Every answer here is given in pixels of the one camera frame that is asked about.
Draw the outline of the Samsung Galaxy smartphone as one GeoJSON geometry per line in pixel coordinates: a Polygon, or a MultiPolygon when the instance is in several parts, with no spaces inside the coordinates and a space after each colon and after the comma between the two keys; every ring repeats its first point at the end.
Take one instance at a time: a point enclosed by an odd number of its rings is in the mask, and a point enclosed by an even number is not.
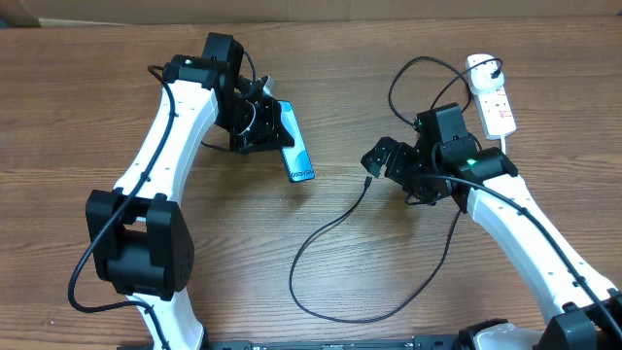
{"type": "Polygon", "coordinates": [[[281,122],[294,140],[290,147],[281,149],[289,180],[292,183],[304,182],[315,178],[310,156],[308,155],[301,130],[295,117],[293,105],[289,101],[280,100],[281,122]]]}

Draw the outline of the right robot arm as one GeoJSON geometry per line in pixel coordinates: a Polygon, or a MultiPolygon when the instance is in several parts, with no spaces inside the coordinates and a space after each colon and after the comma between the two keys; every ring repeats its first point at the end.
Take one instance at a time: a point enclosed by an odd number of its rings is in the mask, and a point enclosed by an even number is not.
{"type": "Polygon", "coordinates": [[[374,177],[401,185],[420,204],[452,198],[498,243],[530,289],[542,331],[505,319],[459,331],[456,349],[618,349],[621,292],[571,247],[539,209],[516,165],[481,150],[452,103],[417,115],[415,145],[381,138],[363,155],[374,177]]]}

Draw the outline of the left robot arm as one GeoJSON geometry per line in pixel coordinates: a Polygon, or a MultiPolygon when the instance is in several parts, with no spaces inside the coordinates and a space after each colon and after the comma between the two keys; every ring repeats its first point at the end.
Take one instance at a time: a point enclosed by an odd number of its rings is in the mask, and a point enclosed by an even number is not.
{"type": "Polygon", "coordinates": [[[154,349],[204,349],[205,327],[188,293],[194,245],[181,211],[196,153],[212,126],[233,153],[279,151],[293,183],[315,172],[291,103],[276,99],[270,77],[242,76],[249,59],[232,36],[210,33],[199,56],[175,55],[150,67],[161,83],[155,120],[125,173],[86,202],[90,237],[84,263],[138,308],[154,349]]]}

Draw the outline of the white charger plug adapter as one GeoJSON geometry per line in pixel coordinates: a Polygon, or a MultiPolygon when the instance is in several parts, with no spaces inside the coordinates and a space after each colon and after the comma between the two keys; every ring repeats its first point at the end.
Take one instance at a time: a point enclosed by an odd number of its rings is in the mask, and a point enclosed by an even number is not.
{"type": "Polygon", "coordinates": [[[502,60],[486,53],[476,53],[466,59],[470,91],[475,95],[491,93],[504,86],[502,60]]]}

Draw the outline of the white power strip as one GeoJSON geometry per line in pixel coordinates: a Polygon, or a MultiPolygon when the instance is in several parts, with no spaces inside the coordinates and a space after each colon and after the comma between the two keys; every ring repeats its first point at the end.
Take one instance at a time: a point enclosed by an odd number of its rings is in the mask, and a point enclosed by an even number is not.
{"type": "Polygon", "coordinates": [[[473,94],[473,97],[485,137],[488,140],[505,138],[516,130],[516,123],[504,86],[491,93],[473,94]]]}

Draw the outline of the cardboard backdrop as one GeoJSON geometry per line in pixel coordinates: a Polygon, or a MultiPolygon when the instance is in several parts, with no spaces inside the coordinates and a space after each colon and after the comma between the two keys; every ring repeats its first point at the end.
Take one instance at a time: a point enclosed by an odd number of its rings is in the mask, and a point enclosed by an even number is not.
{"type": "Polygon", "coordinates": [[[621,0],[1,0],[13,26],[606,17],[621,0]]]}

